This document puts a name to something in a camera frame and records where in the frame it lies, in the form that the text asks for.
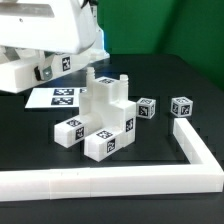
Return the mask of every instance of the paper with markers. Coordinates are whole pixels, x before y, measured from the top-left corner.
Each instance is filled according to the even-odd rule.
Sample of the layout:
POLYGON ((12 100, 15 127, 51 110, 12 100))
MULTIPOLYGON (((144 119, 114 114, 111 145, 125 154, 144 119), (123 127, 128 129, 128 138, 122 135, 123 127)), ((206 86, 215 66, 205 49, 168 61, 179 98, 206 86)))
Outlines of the paper with markers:
POLYGON ((34 88, 25 108, 78 107, 86 88, 34 88))

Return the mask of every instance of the dark background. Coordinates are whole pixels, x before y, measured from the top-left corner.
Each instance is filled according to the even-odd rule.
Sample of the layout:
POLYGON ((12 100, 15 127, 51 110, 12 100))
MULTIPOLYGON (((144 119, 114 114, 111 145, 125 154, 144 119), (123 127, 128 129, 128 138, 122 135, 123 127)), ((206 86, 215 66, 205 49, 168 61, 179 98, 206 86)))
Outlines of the dark background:
MULTIPOLYGON (((54 125, 78 108, 24 109, 32 89, 0 92, 0 170, 188 163, 172 135, 172 97, 193 100, 189 122, 224 168, 224 94, 174 55, 111 55, 93 64, 96 77, 129 76, 129 98, 157 100, 151 120, 137 118, 136 141, 102 162, 54 142, 54 125)), ((39 87, 83 87, 86 69, 39 87)), ((179 194, 1 202, 0 223, 222 223, 224 194, 179 194)))

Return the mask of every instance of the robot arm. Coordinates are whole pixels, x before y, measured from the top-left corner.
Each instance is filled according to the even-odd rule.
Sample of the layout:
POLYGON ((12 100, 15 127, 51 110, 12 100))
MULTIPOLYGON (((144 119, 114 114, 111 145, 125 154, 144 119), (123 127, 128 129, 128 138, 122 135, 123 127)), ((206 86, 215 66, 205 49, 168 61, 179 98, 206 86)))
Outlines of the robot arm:
POLYGON ((97 36, 94 2, 0 0, 0 90, 18 93, 85 67, 97 36), (19 60, 7 57, 11 48, 19 60))

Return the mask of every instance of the stacked block structure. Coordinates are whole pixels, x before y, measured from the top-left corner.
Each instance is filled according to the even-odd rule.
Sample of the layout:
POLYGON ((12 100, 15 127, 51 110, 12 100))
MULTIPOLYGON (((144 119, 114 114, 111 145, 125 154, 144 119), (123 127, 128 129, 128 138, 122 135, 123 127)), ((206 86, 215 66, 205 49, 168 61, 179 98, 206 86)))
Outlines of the stacked block structure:
POLYGON ((87 68, 79 115, 55 125, 55 142, 68 148, 85 139, 84 154, 101 161, 135 141, 136 103, 128 100, 128 76, 95 79, 87 68))

